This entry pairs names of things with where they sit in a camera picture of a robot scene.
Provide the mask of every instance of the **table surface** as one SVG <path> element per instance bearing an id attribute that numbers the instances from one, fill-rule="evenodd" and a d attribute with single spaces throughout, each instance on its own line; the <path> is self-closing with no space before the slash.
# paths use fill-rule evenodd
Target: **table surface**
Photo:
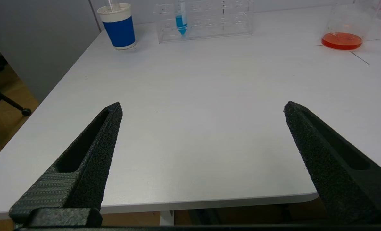
<path id="1" fill-rule="evenodd" d="M 0 219 L 102 108 L 123 119 L 102 212 L 317 197 L 284 118 L 303 104 L 381 166 L 381 22 L 354 53 L 320 46 L 329 7 L 256 14 L 253 36 L 116 51 L 102 32 L 0 153 Z"/>

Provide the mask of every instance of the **paper cup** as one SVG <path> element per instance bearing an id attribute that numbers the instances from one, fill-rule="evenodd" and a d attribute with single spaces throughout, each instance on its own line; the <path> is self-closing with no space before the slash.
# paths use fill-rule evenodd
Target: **paper cup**
<path id="1" fill-rule="evenodd" d="M 120 10 L 107 12 L 106 6 L 98 9 L 98 14 L 116 50 L 125 50 L 136 45 L 133 31 L 132 12 L 129 3 L 120 3 Z"/>

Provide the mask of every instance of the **orange liquid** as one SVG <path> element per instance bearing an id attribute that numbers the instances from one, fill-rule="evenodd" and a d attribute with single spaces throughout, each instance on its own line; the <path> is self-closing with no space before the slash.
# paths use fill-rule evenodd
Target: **orange liquid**
<path id="1" fill-rule="evenodd" d="M 363 44 L 363 39 L 350 33 L 337 32 L 325 34 L 321 43 L 333 49 L 355 50 Z"/>

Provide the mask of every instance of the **textured gripper surface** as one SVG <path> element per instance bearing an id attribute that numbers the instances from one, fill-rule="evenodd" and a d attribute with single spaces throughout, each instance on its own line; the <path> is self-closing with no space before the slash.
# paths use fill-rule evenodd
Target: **textured gripper surface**
<path id="1" fill-rule="evenodd" d="M 119 103 L 102 110 L 11 207 L 13 221 L 23 224 L 37 208 L 101 209 L 121 120 Z"/>
<path id="2" fill-rule="evenodd" d="M 381 223 L 381 167 L 306 107 L 289 102 L 287 125 L 331 218 Z"/>

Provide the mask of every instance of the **gray wall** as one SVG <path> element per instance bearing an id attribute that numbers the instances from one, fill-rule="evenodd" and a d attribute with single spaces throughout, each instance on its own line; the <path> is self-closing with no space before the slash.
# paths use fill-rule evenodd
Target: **gray wall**
<path id="1" fill-rule="evenodd" d="M 98 34 L 87 0 L 0 0 L 0 52 L 39 102 Z"/>
<path id="2" fill-rule="evenodd" d="M 96 10 L 104 6 L 104 0 L 91 0 Z M 132 18 L 135 24 L 154 22 L 153 10 L 156 0 L 120 0 L 120 2 L 132 5 Z M 273 11 L 282 9 L 294 9 L 303 7 L 327 6 L 335 0 L 254 0 L 255 12 Z"/>

